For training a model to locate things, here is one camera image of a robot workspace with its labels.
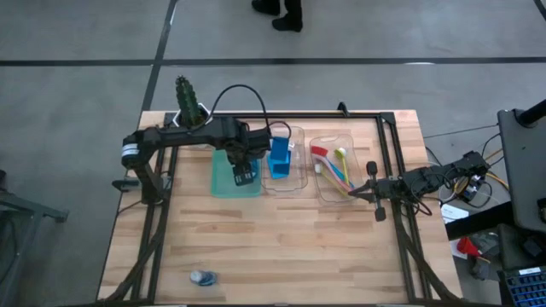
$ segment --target black shoe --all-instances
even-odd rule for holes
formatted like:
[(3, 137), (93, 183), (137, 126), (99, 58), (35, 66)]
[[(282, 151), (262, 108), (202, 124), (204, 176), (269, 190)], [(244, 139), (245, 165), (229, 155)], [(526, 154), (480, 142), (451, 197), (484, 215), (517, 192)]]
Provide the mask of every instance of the black shoe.
[(253, 9), (259, 13), (262, 14), (270, 14), (273, 16), (278, 16), (281, 13), (281, 7), (271, 7), (267, 3), (265, 3), (263, 0), (253, 0)]
[(271, 22), (271, 25), (275, 28), (277, 31), (294, 31), (294, 32), (301, 32), (301, 29), (304, 27), (303, 23), (294, 23), (288, 21), (288, 19), (285, 17), (275, 19)]

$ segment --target wooden tabletop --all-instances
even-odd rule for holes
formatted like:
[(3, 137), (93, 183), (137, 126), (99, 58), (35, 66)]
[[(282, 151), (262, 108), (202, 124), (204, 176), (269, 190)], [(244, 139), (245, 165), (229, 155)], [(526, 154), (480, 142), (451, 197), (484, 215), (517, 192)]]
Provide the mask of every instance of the wooden tabletop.
[[(394, 112), (406, 168), (427, 165), (416, 112)], [(140, 128), (161, 125), (164, 114), (143, 113)], [(365, 166), (370, 160), (377, 162), (378, 177), (385, 176), (374, 120), (286, 121), (305, 130), (307, 148), (318, 136), (352, 135), (363, 179), (367, 178)], [(264, 124), (262, 120), (248, 122), (254, 127)], [(386, 129), (391, 161), (395, 163)], [(156, 303), (406, 302), (390, 204), (383, 202), (387, 219), (381, 223), (375, 221), (374, 205), (363, 200), (353, 206), (321, 204), (310, 157), (307, 161), (308, 184), (300, 194), (263, 193), (258, 198), (226, 200), (211, 196), (211, 151), (180, 148)], [(138, 191), (124, 194), (120, 208), (140, 196)], [(417, 216), (425, 258), (444, 284), (461, 296), (438, 203), (425, 202), (433, 211), (431, 217)], [(146, 207), (138, 205), (118, 217), (99, 298), (109, 295), (135, 263), (145, 212)], [(189, 272), (194, 269), (217, 272), (219, 283), (212, 287), (192, 284)], [(419, 292), (413, 264), (412, 271)], [(147, 289), (148, 275), (149, 266), (143, 289)]]

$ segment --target gray floor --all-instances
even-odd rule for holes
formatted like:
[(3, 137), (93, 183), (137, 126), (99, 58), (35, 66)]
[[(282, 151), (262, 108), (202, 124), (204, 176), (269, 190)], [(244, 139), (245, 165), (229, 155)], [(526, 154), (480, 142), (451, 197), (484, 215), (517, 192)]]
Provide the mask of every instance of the gray floor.
[[(304, 0), (300, 34), (270, 29), (243, 0), (180, 0), (165, 58), (546, 56), (532, 0)], [(153, 59), (168, 0), (0, 0), (0, 60)], [(495, 124), (496, 112), (546, 96), (546, 64), (163, 67), (153, 110), (174, 109), (184, 74), (211, 106), (225, 86), (255, 87), (270, 109), (416, 109), (424, 136)], [(19, 306), (94, 300), (131, 133), (150, 67), (0, 67), (0, 168), (8, 188), (70, 210), (44, 223)], [(256, 109), (234, 91), (219, 109)], [(495, 128), (426, 139), (444, 162)], [(500, 144), (492, 142), (487, 153)], [(494, 171), (505, 178), (503, 165)], [(495, 198), (508, 196), (493, 183)], [(498, 303), (497, 284), (457, 263), (465, 298)]]

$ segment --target toothbrush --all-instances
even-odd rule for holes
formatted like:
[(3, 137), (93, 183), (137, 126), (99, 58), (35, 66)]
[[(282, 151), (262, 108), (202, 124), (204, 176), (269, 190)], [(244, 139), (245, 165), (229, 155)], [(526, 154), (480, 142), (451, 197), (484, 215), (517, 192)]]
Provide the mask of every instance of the toothbrush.
[(337, 148), (334, 150), (335, 157), (340, 159), (343, 163), (343, 175), (345, 175), (345, 183), (349, 184), (349, 172), (347, 171), (347, 163), (345, 162), (345, 156), (347, 151), (344, 148)]
[[(337, 178), (339, 178), (342, 182), (345, 183), (345, 175), (343, 174), (342, 171), (340, 171), (335, 165), (334, 163), (330, 162), (330, 160), (327, 158), (327, 155), (328, 155), (328, 150), (326, 148), (322, 148), (322, 147), (319, 147), (319, 146), (311, 146), (311, 157), (315, 158), (315, 159), (319, 159), (321, 160), (324, 164), (326, 165), (329, 165), (329, 169), (331, 171), (333, 171), (333, 173), (335, 174), (335, 176)], [(352, 182), (349, 182), (349, 187), (350, 189), (354, 189), (355, 186), (354, 184), (352, 184)]]
[(343, 182), (339, 177), (337, 177), (335, 175), (335, 172), (334, 170), (332, 169), (332, 166), (330, 166), (330, 164), (328, 163), (328, 160), (320, 155), (317, 155), (317, 154), (312, 154), (311, 157), (315, 160), (318, 160), (320, 162), (322, 162), (324, 165), (326, 165), (326, 168), (328, 168), (328, 170), (332, 173), (334, 179), (336, 182), (338, 182), (340, 184), (341, 187), (343, 187), (347, 192), (351, 192), (352, 189), (351, 187), (347, 186), (345, 184), (345, 182)]
[(330, 178), (330, 176), (326, 173), (326, 171), (324, 171), (320, 163), (315, 164), (315, 173), (322, 174), (326, 179), (328, 179), (330, 183), (332, 183), (335, 188), (337, 188), (338, 191), (340, 191), (340, 193), (342, 193), (343, 195), (347, 195), (347, 192), (340, 188), (339, 182), (336, 182), (334, 179)]

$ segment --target clear plastic container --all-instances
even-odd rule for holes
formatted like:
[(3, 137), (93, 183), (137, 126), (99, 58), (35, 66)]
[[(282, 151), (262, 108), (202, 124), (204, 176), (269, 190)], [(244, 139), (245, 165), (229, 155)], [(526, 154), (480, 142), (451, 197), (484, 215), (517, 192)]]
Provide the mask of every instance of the clear plastic container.
[[(272, 125), (271, 135), (273, 137), (288, 137), (288, 129), (282, 125)], [(307, 186), (307, 172), (305, 166), (305, 133), (297, 126), (290, 126), (292, 136), (288, 144), (290, 150), (290, 172), (287, 177), (273, 179), (270, 173), (270, 167), (265, 154), (262, 160), (262, 186), (268, 194), (273, 195), (292, 195), (301, 192), (302, 188)]]
[[(321, 136), (317, 137), (311, 140), (310, 142), (310, 151), (313, 146), (317, 146), (320, 148), (324, 148), (328, 150), (328, 153), (326, 154), (326, 158), (328, 159), (329, 163), (332, 163), (335, 168), (337, 168), (338, 172), (343, 173), (344, 167), (341, 159), (338, 159), (334, 153), (335, 149), (338, 148), (344, 148), (346, 151), (346, 166), (347, 166), (347, 172), (349, 177), (349, 182), (351, 184), (351, 189), (358, 188), (363, 185), (363, 179), (362, 174), (360, 171), (360, 167), (358, 166), (357, 156), (355, 155), (354, 149), (353, 149), (353, 141), (352, 137), (347, 134), (337, 135), (337, 136)], [(313, 154), (311, 154), (311, 163), (313, 164), (313, 169), (315, 169), (315, 164), (320, 164), (322, 167), (322, 171), (326, 173), (326, 175), (331, 179), (328, 180), (322, 173), (316, 173), (315, 174), (315, 182), (317, 184), (317, 190), (319, 194), (319, 200), (321, 203), (325, 205), (350, 205), (355, 198), (347, 195), (346, 193), (341, 193), (339, 189), (342, 189), (343, 191), (346, 191), (344, 188), (342, 188), (337, 181), (334, 179), (334, 174), (328, 169), (324, 163), (313, 157)]]
[(243, 186), (235, 185), (233, 179), (233, 165), (228, 161), (228, 155), (225, 150), (212, 151), (212, 180), (211, 194), (218, 198), (248, 198), (261, 195), (262, 186), (259, 178), (261, 177), (260, 160), (255, 160), (256, 170), (254, 181)]

